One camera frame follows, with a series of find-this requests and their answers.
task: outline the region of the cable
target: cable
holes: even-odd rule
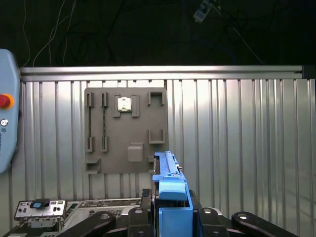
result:
[[[212,7],[217,11],[217,13],[223,17],[222,13],[220,12],[219,9],[217,9],[217,7],[215,7],[214,5],[212,5]],[[259,57],[258,55],[250,48],[250,46],[247,44],[247,42],[243,39],[243,37],[241,36],[241,34],[238,32],[238,30],[236,30],[235,27],[232,27],[232,29],[237,33],[237,35],[239,35],[239,37],[241,38],[241,40],[244,42],[244,44],[247,46],[247,48],[250,50],[250,52],[252,52],[252,54],[258,59],[258,61],[261,63],[261,64],[265,64]]]
[[[239,35],[239,37],[241,38],[241,40],[245,43],[245,45],[247,46],[247,48],[252,52],[252,54],[258,59],[258,61],[262,64],[265,65],[264,62],[261,61],[261,59],[257,56],[257,54],[255,54],[255,52],[249,47],[249,45],[246,43],[246,41],[243,39],[243,37],[241,36],[241,34],[234,28],[232,27],[232,29],[237,33],[237,35]]]
[[[277,4],[278,4],[278,0],[276,0],[275,3],[274,3],[274,5],[273,5],[272,13],[269,14],[269,15],[267,15],[267,18],[268,18],[269,16],[271,16],[270,19],[267,19],[267,20],[269,21],[268,26],[265,27],[265,28],[262,28],[262,29],[246,29],[246,27],[249,25],[250,22],[262,22],[262,21],[267,21],[267,20],[264,20],[264,18],[262,18],[262,20],[260,20],[260,19],[257,19],[257,20],[256,20],[256,19],[249,19],[248,15],[247,15],[245,12],[240,11],[239,9],[238,9],[237,11],[235,11],[232,15],[231,15],[230,13],[228,13],[228,12],[225,12],[223,9],[221,9],[221,11],[224,12],[224,13],[226,13],[226,14],[228,15],[229,18],[228,18],[227,21],[230,23],[230,25],[231,25],[232,27],[237,28],[239,32],[240,32],[240,31],[247,31],[247,32],[263,32],[263,31],[268,30],[268,29],[271,27],[272,22],[273,22],[273,20],[275,19],[275,12],[276,12]],[[238,16],[239,16],[240,14],[244,16],[243,19],[238,18]]]
[[[58,23],[58,26],[59,26],[61,23],[63,23],[64,21],[66,21],[68,17],[70,17],[70,15],[66,16],[62,21],[60,21],[60,22]],[[53,34],[53,32],[54,32],[55,29],[56,29],[56,26],[51,30],[51,33],[50,33],[49,38],[51,38],[51,36],[52,36],[52,34]]]
[[[68,23],[67,32],[68,32],[68,30],[70,28],[70,25],[71,25],[71,20],[72,20],[74,11],[75,11],[76,4],[77,4],[77,0],[74,0],[73,8],[72,8],[71,13],[70,13],[70,20],[69,20],[69,23]],[[65,65],[65,57],[66,57],[66,51],[67,51],[67,46],[68,46],[68,39],[67,39],[67,37],[66,37],[65,44],[66,45],[65,45],[64,56],[63,56],[63,64],[64,65]]]
[[[51,53],[50,53],[50,42],[52,42],[52,41],[54,40],[55,36],[56,36],[57,27],[58,27],[58,22],[59,22],[60,14],[61,14],[61,11],[63,10],[64,4],[65,4],[65,0],[64,0],[63,3],[61,4],[60,10],[59,10],[59,14],[58,14],[58,17],[57,17],[57,23],[56,23],[56,27],[55,27],[54,36],[53,36],[53,38],[51,38],[51,36],[49,37],[49,42],[48,42],[48,54],[49,54],[49,63],[50,63],[50,66],[52,65],[52,64],[51,64]]]
[[[187,28],[187,30],[190,32],[190,35],[191,35],[191,38],[195,41],[195,42],[198,42],[199,44],[201,45],[204,45],[206,47],[209,48],[209,51],[212,51],[216,48],[218,48],[220,51],[222,52],[225,52],[227,54],[229,54],[229,56],[231,57],[233,63],[236,63],[236,59],[234,57],[234,55],[232,54],[232,52],[227,49],[227,48],[224,48],[224,47],[221,47],[220,46],[220,42],[222,41],[222,38],[224,36],[224,30],[221,31],[221,34],[219,36],[219,38],[217,39],[217,41],[215,43],[212,43],[208,40],[204,40],[204,39],[201,39],[200,37],[197,37],[196,35],[194,35],[192,32],[191,32],[191,29],[190,29],[190,25],[189,25],[189,22],[187,20],[187,16],[190,16],[189,13],[186,11],[186,6],[185,6],[186,2],[185,0],[182,0],[182,16],[183,16],[183,23],[185,25],[185,27]]]
[[[269,14],[266,14],[266,15],[262,15],[262,16],[256,16],[256,17],[248,17],[248,20],[249,21],[258,21],[258,20],[262,20],[262,19],[265,19],[265,18],[269,18],[271,17],[272,15],[277,15],[277,14],[280,14],[286,10],[289,10],[291,9],[295,4],[297,4],[299,1],[298,0],[295,0],[292,4],[287,4],[284,8],[281,8],[279,9],[278,11],[275,11],[275,12],[272,12],[272,13],[269,13]],[[218,2],[214,2],[213,1],[213,4],[215,6],[218,6]],[[229,12],[227,12],[225,9],[221,9],[221,12],[222,13],[225,13],[225,14],[229,14]]]
[[[157,6],[157,5],[167,5],[167,4],[181,4],[181,1],[167,0],[167,1],[155,1],[155,2],[146,3],[146,4],[134,4],[134,5],[129,5],[129,6],[124,7],[121,12],[133,11],[145,6]]]
[[[61,4],[60,10],[59,10],[59,14],[58,14],[58,17],[57,17],[57,23],[56,23],[55,28],[53,28],[53,29],[55,29],[54,36],[53,36],[53,38],[51,38],[51,35],[50,35],[48,43],[47,43],[47,44],[38,52],[38,54],[35,56],[35,58],[34,58],[34,60],[33,60],[33,67],[34,67],[34,65],[35,65],[35,61],[36,61],[37,57],[40,55],[40,53],[41,53],[47,46],[48,46],[48,51],[49,51],[49,61],[50,61],[50,65],[51,65],[51,55],[50,55],[50,46],[49,46],[49,44],[50,44],[50,42],[52,42],[52,41],[54,40],[54,38],[55,38],[55,35],[56,35],[56,32],[57,32],[57,28],[58,28],[58,26],[59,26],[60,14],[61,14],[61,11],[62,11],[62,9],[63,9],[63,7],[64,7],[65,1],[66,1],[66,0],[63,0],[63,3]]]
[[[121,11],[123,10],[123,7],[124,7],[125,3],[126,3],[126,0],[122,0],[122,2],[120,3],[119,8],[118,8],[118,11],[117,11],[115,17],[113,18],[113,21],[112,21],[112,23],[111,23],[111,25],[110,25],[110,27],[109,27],[109,30],[108,30],[108,33],[106,34],[106,37],[108,37],[108,36],[111,34],[111,32],[112,32],[112,30],[113,30],[113,28],[114,28],[114,25],[115,25],[115,23],[117,22],[118,17],[119,17],[119,15],[120,15]]]
[[[61,65],[63,61],[62,56],[66,38],[68,38],[68,41],[72,41],[69,55],[75,62],[73,66],[96,65],[101,62],[101,65],[108,65],[111,62],[116,62],[114,53],[105,37],[104,29],[92,22],[79,22],[69,28],[57,48],[56,63],[58,65]],[[108,50],[109,57],[106,62],[104,62],[104,50],[101,50],[100,47],[105,47]]]
[[[24,33],[24,36],[25,36],[25,40],[26,40],[26,45],[28,47],[28,51],[29,51],[29,58],[28,60],[26,61],[26,63],[22,66],[22,67],[25,67],[30,59],[31,59],[31,49],[30,49],[30,44],[29,44],[29,40],[28,40],[28,37],[26,35],[26,32],[25,32],[25,24],[26,24],[26,18],[27,18],[27,13],[26,13],[26,3],[25,3],[25,0],[23,0],[23,3],[24,3],[24,22],[23,22],[23,33]]]
[[[192,43],[192,40],[188,41],[176,41],[176,40],[165,40],[165,39],[160,39],[156,37],[151,37],[151,36],[142,36],[142,35],[134,35],[134,34],[125,34],[125,33],[112,33],[113,36],[126,36],[126,37],[135,37],[135,38],[142,38],[142,39],[148,39],[148,40],[153,40],[153,41],[160,41],[164,43]]]

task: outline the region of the electronic device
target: electronic device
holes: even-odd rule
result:
[[[20,73],[13,54],[0,49],[0,174],[6,172],[16,150]]]
[[[203,0],[197,11],[194,13],[193,18],[195,22],[202,23],[217,0]]]

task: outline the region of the corrugated metal wall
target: corrugated metal wall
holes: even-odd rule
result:
[[[87,87],[167,87],[169,149],[204,206],[246,210],[300,236],[314,221],[315,80],[168,79],[21,84],[19,149],[0,176],[0,234],[19,200],[138,197],[150,175],[86,175]]]

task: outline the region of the ceiling wire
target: ceiling wire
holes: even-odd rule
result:
[[[24,22],[23,22],[23,34],[24,34],[24,37],[25,37],[25,40],[26,40],[26,45],[28,47],[28,52],[29,52],[29,57],[28,57],[28,60],[26,61],[26,63],[22,66],[22,67],[25,67],[30,59],[31,59],[31,49],[30,49],[30,44],[29,44],[29,40],[28,40],[28,37],[26,35],[26,32],[25,32],[25,24],[26,24],[26,19],[27,19],[27,12],[26,12],[26,3],[25,3],[25,0],[23,0],[23,4],[24,4]]]
[[[114,62],[114,56],[112,55],[113,52],[109,46],[109,43],[108,43],[108,37],[110,35],[112,35],[112,29],[117,21],[117,18],[118,16],[120,15],[120,13],[122,12],[125,12],[125,11],[130,11],[130,10],[134,10],[136,8],[139,8],[139,7],[142,7],[142,6],[146,6],[147,4],[140,4],[140,5],[132,5],[132,6],[125,6],[125,2],[126,0],[122,0],[120,5],[119,5],[119,8],[118,8],[118,11],[117,13],[115,14],[111,24],[110,24],[110,27],[105,27],[105,25],[102,24],[102,17],[100,17],[100,20],[101,20],[101,25],[107,29],[105,31],[105,33],[101,33],[102,30],[98,30],[96,32],[91,32],[91,30],[89,29],[88,32],[78,32],[78,31],[74,31],[73,27],[70,27],[68,30],[67,30],[67,33],[66,33],[66,36],[64,37],[63,39],[63,42],[61,42],[60,46],[59,46],[59,49],[58,49],[58,53],[57,53],[57,56],[56,56],[56,62],[58,65],[65,65],[65,59],[63,57],[63,55],[65,55],[65,46],[62,45],[62,44],[66,44],[66,38],[68,37],[79,37],[80,39],[80,42],[79,42],[79,47],[82,47],[84,46],[84,49],[81,49],[82,52],[77,52],[77,54],[72,51],[72,49],[68,49],[69,48],[69,45],[68,45],[68,48],[66,48],[66,53],[69,54],[73,57],[73,59],[75,60],[75,62],[81,62],[83,63],[83,65],[85,65],[85,55],[87,55],[87,52],[88,52],[88,48],[89,48],[89,42],[88,41],[91,41],[91,40],[96,40],[95,38],[99,38],[102,40],[103,38],[103,43],[105,45],[105,47],[108,48],[109,50],[109,53],[110,53],[110,60],[107,62],[107,64],[109,64],[109,62]],[[161,2],[154,2],[155,4],[157,3],[164,3],[164,4],[167,4],[167,3],[176,3],[176,2],[179,2],[179,1],[175,1],[175,0],[167,0],[167,1],[161,1]],[[222,21],[225,21],[226,22],[226,26],[224,27],[225,29],[222,31],[222,34],[221,36],[219,37],[219,39],[217,40],[217,42],[215,44],[208,44],[208,47],[210,48],[210,50],[214,49],[217,47],[217,45],[220,43],[221,41],[221,38],[223,36],[223,32],[227,29],[227,28],[233,28],[233,30],[236,32],[236,34],[238,34],[238,36],[240,37],[240,39],[243,41],[243,43],[247,46],[247,48],[251,51],[251,53],[254,54],[254,56],[258,59],[258,61],[260,61],[260,63],[264,64],[263,61],[254,53],[254,51],[250,48],[250,46],[247,44],[247,42],[245,41],[245,39],[242,37],[241,33],[239,33],[240,30],[242,31],[245,31],[246,29],[244,28],[248,22],[253,22],[253,21],[262,21],[264,20],[265,18],[264,17],[269,17],[269,15],[267,16],[260,16],[259,18],[249,18],[245,13],[243,12],[240,12],[240,13],[243,13],[245,15],[242,16],[241,18],[239,17],[240,14],[239,11],[237,11],[237,15],[236,16],[233,16],[233,15],[230,15],[229,14],[229,19],[228,20],[225,20],[224,17],[222,16],[222,14],[228,14],[226,11],[224,11],[223,9],[221,9],[221,11],[218,11],[218,9],[216,9],[217,12],[219,12],[220,16],[219,18],[216,18],[216,19],[220,19]],[[275,12],[275,6],[274,6],[274,10],[272,12],[271,15],[274,15],[276,14],[277,12]],[[235,21],[244,21],[245,23],[243,25],[239,25],[239,23],[236,23]],[[155,38],[154,37],[147,37],[147,36],[140,36],[140,35],[127,35],[126,36],[130,36],[130,37],[137,37],[137,38],[147,38],[149,40],[154,40]],[[161,40],[161,39],[157,39],[157,41],[165,41],[165,42],[169,42],[168,40]],[[189,40],[189,41],[184,41],[184,42],[179,42],[179,43],[193,43],[193,42],[196,42],[197,40]]]
[[[215,11],[223,18],[222,13],[220,12],[220,10],[215,7],[212,4],[213,9],[215,9]],[[237,33],[237,35],[241,38],[241,40],[244,42],[244,44],[247,46],[247,48],[250,50],[250,52],[258,59],[258,61],[262,64],[265,65],[265,63],[258,57],[258,55],[250,48],[250,46],[247,44],[247,42],[244,40],[244,38],[241,36],[241,34],[238,32],[238,30],[235,27],[232,27],[232,29]]]
[[[73,8],[72,8],[71,13],[70,13],[70,20],[69,20],[69,23],[68,23],[67,32],[69,31],[69,28],[70,28],[70,25],[71,25],[71,20],[73,18],[73,14],[74,14],[76,5],[77,5],[77,0],[74,0]],[[64,55],[63,55],[63,64],[64,65],[65,65],[65,57],[66,57],[67,46],[68,46],[68,37],[66,37],[66,39],[65,39],[65,50],[64,50]]]
[[[50,61],[50,66],[51,66],[51,54],[50,54],[50,43],[54,40],[55,38],[55,35],[56,35],[56,32],[57,32],[57,28],[59,26],[59,19],[60,19],[60,14],[61,14],[61,11],[64,7],[64,4],[65,4],[65,1],[66,0],[63,0],[63,3],[61,4],[61,7],[60,7],[60,10],[59,10],[59,14],[58,14],[58,17],[57,17],[57,22],[56,22],[56,26],[55,26],[55,31],[54,31],[54,35],[53,35],[53,38],[49,37],[49,41],[47,42],[47,44],[44,45],[44,47],[37,53],[37,55],[35,56],[34,60],[33,60],[33,67],[35,66],[35,61],[37,59],[37,57],[40,55],[40,53],[42,53],[42,51],[48,46],[48,52],[49,52],[49,61]]]

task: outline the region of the dark background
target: dark background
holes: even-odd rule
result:
[[[31,67],[48,43],[63,0],[25,0],[25,32]],[[218,0],[222,17],[212,9],[195,23],[202,0],[77,0],[34,66],[116,65],[267,65],[315,64],[314,0]],[[60,21],[74,0],[65,0]],[[0,1],[0,48],[23,66],[29,57],[23,33],[23,0]],[[65,62],[63,55],[67,37]]]

